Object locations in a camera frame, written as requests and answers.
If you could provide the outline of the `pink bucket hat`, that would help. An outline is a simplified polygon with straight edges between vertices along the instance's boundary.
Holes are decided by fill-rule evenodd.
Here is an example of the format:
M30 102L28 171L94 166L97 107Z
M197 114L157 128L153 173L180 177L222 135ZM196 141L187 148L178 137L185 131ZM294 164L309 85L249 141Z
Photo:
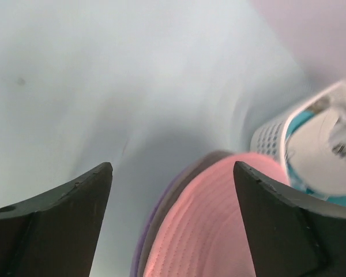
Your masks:
M183 190L161 224L143 276L254 276L233 169L245 162L279 182L288 178L271 157L232 154Z

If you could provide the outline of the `purple bucket hat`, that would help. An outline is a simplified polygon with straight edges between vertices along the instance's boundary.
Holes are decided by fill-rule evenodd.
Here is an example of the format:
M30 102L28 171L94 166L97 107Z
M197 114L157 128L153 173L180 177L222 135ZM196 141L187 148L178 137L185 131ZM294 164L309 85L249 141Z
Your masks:
M168 191L170 190L170 187L174 184L174 182L183 174L183 172L181 172L180 174L178 174L171 182L170 184L166 187L165 191L163 192L163 194L161 195L160 199L158 200L158 202L155 204L153 210L150 212L149 217L147 218L145 224L144 224L144 228L142 229L142 232L140 234L140 237L137 241L137 245L134 251L134 255L133 255L133 259L131 262L131 267L130 267L130 277L135 277L137 276L137 270L138 270L138 264L139 264L139 260L140 260L140 256L141 256L141 252L142 252L142 247L144 245L144 242L146 240L146 236L147 236L147 232L149 230L149 226L152 223L152 220L155 216L155 213L160 205L160 203L162 202L162 200L165 198L166 194L168 193Z

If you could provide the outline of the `white hat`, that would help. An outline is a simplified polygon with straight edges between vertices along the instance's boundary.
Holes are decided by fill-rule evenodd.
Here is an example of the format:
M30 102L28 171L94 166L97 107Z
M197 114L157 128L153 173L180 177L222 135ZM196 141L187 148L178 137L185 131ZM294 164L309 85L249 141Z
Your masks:
M287 150L289 163L312 191L346 196L346 107L315 114L292 134Z

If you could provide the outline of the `teal hat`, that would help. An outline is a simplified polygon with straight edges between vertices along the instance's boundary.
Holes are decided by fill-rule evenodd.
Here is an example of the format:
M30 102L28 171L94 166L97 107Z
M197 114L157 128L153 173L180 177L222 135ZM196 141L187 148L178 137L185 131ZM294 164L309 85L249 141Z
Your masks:
M298 176L298 174L295 172L295 170L293 169L293 167L288 161L289 158L292 156L291 151L287 150L289 139L299 127L301 127L304 123L310 120L313 116L315 116L315 113L313 113L312 111L302 111L291 121L290 125L288 126L286 137L285 137L285 148L286 148L285 161L287 165L287 173L290 179L290 184L293 188L299 191L302 191L306 194L315 196L321 200L326 200L330 203L334 203L334 204L338 204L338 205L342 205L346 207L346 196L332 197L332 196L321 195L312 191Z

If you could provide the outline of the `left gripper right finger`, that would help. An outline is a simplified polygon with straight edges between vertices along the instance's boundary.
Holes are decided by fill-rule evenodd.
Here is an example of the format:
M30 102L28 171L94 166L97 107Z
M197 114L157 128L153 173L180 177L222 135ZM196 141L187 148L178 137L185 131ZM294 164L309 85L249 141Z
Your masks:
M245 162L235 163L234 183L257 276L346 276L346 207Z

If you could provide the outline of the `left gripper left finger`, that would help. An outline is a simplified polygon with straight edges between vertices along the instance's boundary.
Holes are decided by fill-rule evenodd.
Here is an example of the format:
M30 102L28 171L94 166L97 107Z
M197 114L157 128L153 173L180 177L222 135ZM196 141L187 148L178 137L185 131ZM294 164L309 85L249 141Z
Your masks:
M0 276L89 276L112 171L105 162L63 185L0 208Z

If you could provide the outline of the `grey beige bucket hat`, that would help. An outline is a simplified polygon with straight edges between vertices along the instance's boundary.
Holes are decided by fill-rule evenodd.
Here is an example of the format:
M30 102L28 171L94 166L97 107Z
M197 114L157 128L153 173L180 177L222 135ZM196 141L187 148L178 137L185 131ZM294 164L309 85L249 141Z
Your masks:
M216 162L231 156L232 153L228 151L218 150L213 151L196 162L190 164L182 172L183 174L174 182L170 187L170 190L166 194L165 198L160 203L152 223L149 226L146 240L142 247L142 252L138 264L137 276L143 276L143 271L146 267L146 262L152 249L152 245L156 239L157 233L161 224L164 222L168 212L178 200L180 194L183 192L185 187L201 172L215 164Z

